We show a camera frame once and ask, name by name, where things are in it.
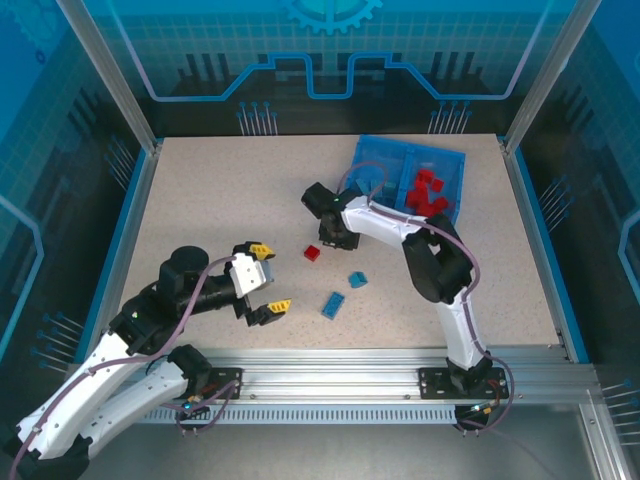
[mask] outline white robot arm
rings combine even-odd
[[[192,314],[231,305],[249,326],[281,318],[291,300],[252,309],[247,297],[273,281],[268,260],[274,256],[258,242],[236,246],[224,274],[204,280]],[[215,393],[205,388],[210,386],[211,365],[186,345],[175,348],[151,375],[108,400],[131,373],[171,347],[208,264],[200,248],[173,252],[161,265],[158,281],[123,305],[95,350],[58,391],[15,429],[0,428],[0,445],[16,458],[23,479],[79,478],[89,459],[148,411],[184,394],[206,399]],[[105,362],[113,363],[102,368]]]
[[[486,347],[470,330],[462,301],[471,283],[472,264],[451,242],[421,226],[428,223],[459,240],[447,218],[402,214],[353,190],[336,194],[320,183],[305,191],[302,203],[320,220],[319,235],[325,245],[353,250],[363,234],[404,253],[414,287],[438,311],[452,383],[461,394],[481,383],[492,361],[481,353]],[[477,332],[468,300],[466,307]]]

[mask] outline blue tray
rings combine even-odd
[[[437,194],[429,192],[429,200],[433,202],[438,197],[446,197],[449,207],[444,214],[455,225],[462,199],[464,160],[464,153],[361,135],[352,165],[362,162],[385,165],[388,171],[387,184],[374,200],[409,214],[415,214],[415,210],[405,206],[407,193],[413,190],[418,170],[424,168],[433,171],[436,178],[444,182],[444,188]],[[384,175],[379,168],[365,166],[349,176],[347,187],[369,194],[383,180]]]

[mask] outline black mounting plate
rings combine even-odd
[[[422,400],[495,400],[496,391],[489,384],[495,380],[500,384],[498,393],[500,399],[509,398],[504,369],[494,367],[489,370],[484,381],[469,395],[461,394],[451,383],[451,375],[447,368],[419,368],[418,386]]]
[[[242,369],[241,368],[212,368],[209,371],[209,379],[207,386],[204,388],[204,398],[211,398],[224,388],[224,386],[232,381],[237,380],[240,384],[236,387],[231,400],[237,400],[240,398],[240,389],[242,387]],[[187,396],[182,396],[180,399],[186,400]],[[227,393],[223,393],[220,396],[221,399],[227,398]]]

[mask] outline gear logo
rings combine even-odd
[[[42,48],[53,40],[59,26],[59,11],[55,0],[4,0],[0,11],[13,15],[22,33],[36,47]]]
[[[360,28],[363,19],[373,18],[373,9],[382,7],[382,0],[283,0],[289,20],[297,20],[300,27],[311,27],[313,33],[336,30],[347,33]]]

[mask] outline speckled work surface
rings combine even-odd
[[[404,141],[465,152],[456,228],[480,262],[473,306],[491,345],[557,343],[499,146],[493,135],[402,135]],[[444,346],[436,311],[411,285],[400,251],[371,238],[345,252],[321,247],[318,222],[300,202],[316,181],[333,188],[350,166],[357,136],[169,138],[164,142],[123,299],[157,278],[182,245],[211,259],[259,240],[277,254],[276,282],[253,306],[292,298],[289,313],[247,328],[231,308],[193,317],[180,343],[220,348],[408,348]],[[303,255],[320,247],[315,263]],[[369,283],[352,289],[348,276]],[[346,296],[335,320],[321,315],[332,292]]]

